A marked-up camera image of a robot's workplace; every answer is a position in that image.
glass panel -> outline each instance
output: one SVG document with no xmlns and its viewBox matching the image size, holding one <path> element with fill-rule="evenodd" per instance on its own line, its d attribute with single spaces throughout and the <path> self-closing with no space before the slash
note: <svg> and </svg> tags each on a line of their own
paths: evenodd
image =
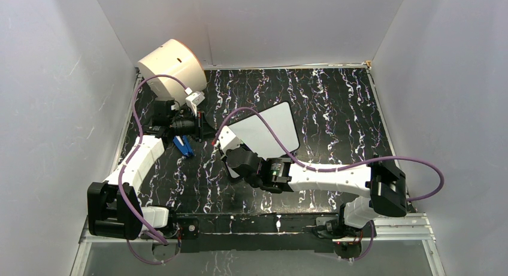
<svg viewBox="0 0 508 276">
<path fill-rule="evenodd" d="M 133 243 L 146 259 L 153 259 L 152 244 Z M 174 246 L 157 248 L 168 257 Z M 137 260 L 124 242 L 92 244 L 85 275 L 432 275 L 422 241 L 376 241 L 369 255 L 353 265 L 334 254 L 314 251 L 212 251 L 183 253 L 165 265 Z"/>
</svg>

cable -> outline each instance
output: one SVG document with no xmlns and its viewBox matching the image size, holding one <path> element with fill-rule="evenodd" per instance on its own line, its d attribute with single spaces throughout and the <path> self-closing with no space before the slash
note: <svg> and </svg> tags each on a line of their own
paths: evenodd
<svg viewBox="0 0 508 276">
<path fill-rule="evenodd" d="M 175 255 L 169 257 L 168 259 L 166 260 L 162 260 L 162 261 L 158 261 L 158 262 L 154 262 L 154 261 L 149 261 L 149 260 L 146 260 L 144 259 L 143 257 L 141 257 L 138 253 L 136 253 L 136 251 L 134 251 L 134 248 L 132 248 L 132 245 L 131 245 L 131 242 L 129 240 L 127 240 L 127 246 L 129 247 L 129 250 L 131 251 L 132 255 L 134 255 L 134 257 L 136 257 L 139 261 L 143 262 L 143 263 L 146 263 L 146 264 L 150 264 L 150 265 L 161 265 L 161 264 L 164 264 L 168 261 L 171 261 L 173 260 L 176 256 L 178 256 L 180 254 L 180 250 L 182 250 L 182 243 L 181 241 L 179 240 L 179 244 L 178 244 L 178 251 Z"/>
<path fill-rule="evenodd" d="M 370 224 L 370 242 L 368 243 L 367 249 L 365 249 L 365 251 L 360 256 L 354 258 L 354 261 L 358 261 L 365 257 L 365 255 L 367 255 L 367 253 L 370 251 L 370 248 L 372 248 L 372 243 L 374 242 L 374 221 L 370 220 L 368 223 Z"/>
<path fill-rule="evenodd" d="M 127 157 L 127 159 L 125 159 L 125 164 L 120 169 L 120 174 L 118 175 L 118 190 L 120 191 L 120 194 L 122 195 L 123 201 L 125 202 L 125 204 L 127 204 L 127 206 L 132 211 L 134 216 L 136 216 L 136 218 L 139 219 L 139 221 L 142 222 L 142 224 L 145 225 L 145 227 L 148 228 L 148 230 L 150 231 L 150 233 L 147 233 L 147 235 L 152 237 L 154 240 L 157 240 L 160 243 L 162 243 L 164 245 L 167 245 L 168 241 L 164 238 L 164 236 L 158 234 L 157 231 L 155 230 L 155 228 L 153 228 L 153 226 L 150 225 L 150 223 L 148 223 L 148 221 L 146 221 L 143 218 L 143 216 L 134 208 L 133 204 L 127 198 L 127 194 L 125 193 L 125 191 L 123 189 L 123 186 L 122 186 L 122 175 L 123 175 L 123 172 L 125 171 L 125 168 L 126 168 L 127 164 L 129 163 L 129 161 L 131 161 L 132 157 L 134 157 L 134 154 L 138 151 L 138 149 L 140 149 L 140 145 L 143 143 L 143 127 L 141 126 L 140 118 L 138 117 L 138 114 L 136 112 L 136 107 L 135 107 L 136 99 L 137 99 L 137 96 L 138 96 L 138 92 L 139 92 L 140 88 L 145 83 L 147 83 L 147 81 L 149 81 L 149 80 L 151 80 L 153 78 L 156 78 L 156 77 L 168 77 L 168 78 L 178 82 L 183 87 L 184 90 L 187 89 L 187 86 L 185 84 L 183 84 L 178 78 L 175 78 L 175 77 L 173 77 L 171 75 L 167 75 L 167 74 L 156 74 L 156 75 L 154 75 L 152 77 L 145 78 L 135 88 L 134 94 L 132 95 L 131 105 L 132 105 L 132 115 L 134 116 L 134 121 L 136 122 L 136 125 L 138 126 L 140 140 L 139 140 L 138 144 L 136 145 L 136 147 L 134 148 L 134 150 L 132 151 L 132 153 Z"/>
<path fill-rule="evenodd" d="M 350 164 L 350 165 L 347 165 L 347 166 L 344 166 L 344 167 L 341 167 L 341 168 L 321 168 L 321 169 L 316 169 L 314 167 L 307 166 L 307 165 L 303 164 L 300 160 L 298 160 L 293 154 L 291 154 L 291 152 L 288 151 L 288 149 L 280 141 L 279 137 L 277 137 L 275 132 L 273 132 L 273 130 L 270 127 L 270 125 L 268 125 L 266 120 L 257 111 L 255 111 L 253 108 L 250 108 L 250 107 L 240 107 L 240 108 L 237 108 L 236 110 L 232 111 L 230 114 L 228 114 L 228 116 L 226 116 L 226 118 L 224 119 L 224 121 L 220 125 L 219 130 L 217 131 L 217 134 L 215 135 L 215 139 L 212 142 L 212 145 L 215 145 L 215 143 L 217 142 L 217 140 L 219 138 L 220 132 L 222 131 L 224 126 L 227 125 L 227 123 L 229 122 L 231 117 L 234 116 L 235 114 L 237 114 L 238 112 L 243 111 L 243 110 L 251 111 L 256 116 L 258 116 L 259 119 L 266 126 L 266 128 L 270 131 L 270 134 L 272 134 L 272 136 L 275 139 L 275 141 L 277 141 L 277 143 L 279 144 L 280 148 L 282 148 L 282 150 L 284 150 L 284 152 L 289 156 L 289 158 L 291 158 L 291 160 L 293 160 L 297 165 L 302 166 L 302 167 L 304 167 L 304 168 L 306 168 L 306 169 L 308 169 L 310 171 L 317 171 L 317 172 L 344 171 L 344 170 L 351 169 L 353 167 L 357 167 L 357 166 L 360 166 L 360 165 L 369 164 L 369 163 L 378 162 L 378 161 L 384 161 L 384 160 L 407 160 L 407 161 L 411 161 L 411 162 L 421 163 L 421 164 L 429 166 L 430 168 L 435 170 L 435 172 L 437 172 L 437 175 L 439 175 L 439 180 L 440 180 L 439 185 L 437 186 L 437 188 L 434 189 L 432 192 L 427 193 L 425 195 L 418 196 L 418 197 L 408 198 L 407 201 L 417 201 L 417 200 L 422 200 L 422 199 L 429 198 L 429 197 L 435 195 L 436 193 L 438 193 L 443 188 L 443 186 L 445 184 L 445 176 L 443 175 L 441 170 L 438 169 L 438 167 L 436 167 L 435 165 L 433 165 L 432 163 L 430 163 L 430 162 L 428 162 L 426 160 L 422 160 L 422 159 L 418 159 L 418 158 L 414 158 L 414 157 L 407 157 L 407 156 L 382 156 L 382 157 L 378 157 L 378 158 L 374 158 L 374 159 L 363 160 L 363 161 L 360 161 L 360 162 L 357 162 L 357 163 L 354 163 L 354 164 Z"/>
</svg>

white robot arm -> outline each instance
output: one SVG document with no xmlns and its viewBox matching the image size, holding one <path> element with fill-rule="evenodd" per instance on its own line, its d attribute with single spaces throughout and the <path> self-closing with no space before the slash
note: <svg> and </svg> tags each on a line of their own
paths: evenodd
<svg viewBox="0 0 508 276">
<path fill-rule="evenodd" d="M 344 171 L 316 172 L 315 169 L 339 169 L 345 165 L 293 163 L 289 158 L 263 159 L 243 144 L 224 126 L 217 144 L 233 183 L 244 179 L 252 187 L 271 193 L 300 190 L 327 190 L 356 194 L 340 215 L 343 224 L 361 229 L 379 215 L 406 215 L 406 176 L 393 162 L 374 162 Z"/>
</svg>

white board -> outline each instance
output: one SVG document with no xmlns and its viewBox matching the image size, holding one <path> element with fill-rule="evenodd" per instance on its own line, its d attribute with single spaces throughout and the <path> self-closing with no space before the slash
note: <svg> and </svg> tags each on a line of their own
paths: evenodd
<svg viewBox="0 0 508 276">
<path fill-rule="evenodd" d="M 293 113 L 288 102 L 281 102 L 261 111 L 260 115 L 289 151 L 293 152 L 300 147 Z M 229 128 L 259 157 L 266 159 L 286 154 L 256 115 L 233 123 Z"/>
</svg>

white connector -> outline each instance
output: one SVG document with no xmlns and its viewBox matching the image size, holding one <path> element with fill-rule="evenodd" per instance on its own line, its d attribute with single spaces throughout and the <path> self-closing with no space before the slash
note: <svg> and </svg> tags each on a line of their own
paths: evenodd
<svg viewBox="0 0 508 276">
<path fill-rule="evenodd" d="M 191 108 L 194 116 L 198 114 L 198 105 L 205 99 L 203 92 L 193 92 L 185 98 L 185 103 Z"/>
</svg>

